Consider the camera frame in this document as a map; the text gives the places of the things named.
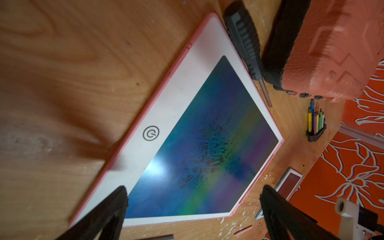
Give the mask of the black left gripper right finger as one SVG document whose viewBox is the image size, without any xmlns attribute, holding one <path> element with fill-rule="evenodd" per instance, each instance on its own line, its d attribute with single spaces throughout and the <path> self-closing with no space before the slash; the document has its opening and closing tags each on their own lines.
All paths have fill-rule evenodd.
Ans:
<svg viewBox="0 0 384 240">
<path fill-rule="evenodd" d="M 292 206 L 269 185 L 263 187 L 260 201 L 271 240 L 338 239 Z"/>
</svg>

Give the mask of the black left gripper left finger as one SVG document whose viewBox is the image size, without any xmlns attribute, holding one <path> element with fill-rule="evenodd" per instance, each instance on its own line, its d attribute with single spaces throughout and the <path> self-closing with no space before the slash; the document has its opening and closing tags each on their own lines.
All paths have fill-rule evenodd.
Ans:
<svg viewBox="0 0 384 240">
<path fill-rule="evenodd" d="M 128 204 L 127 190 L 119 186 L 58 240 L 118 240 Z"/>
</svg>

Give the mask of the blue framed tablet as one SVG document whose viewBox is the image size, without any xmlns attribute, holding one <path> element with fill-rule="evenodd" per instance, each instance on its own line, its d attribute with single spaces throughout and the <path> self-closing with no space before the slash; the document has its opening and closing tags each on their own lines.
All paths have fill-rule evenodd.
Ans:
<svg viewBox="0 0 384 240">
<path fill-rule="evenodd" d="M 275 191 L 288 201 L 298 190 L 303 177 L 293 168 L 288 168 L 275 186 Z"/>
</svg>

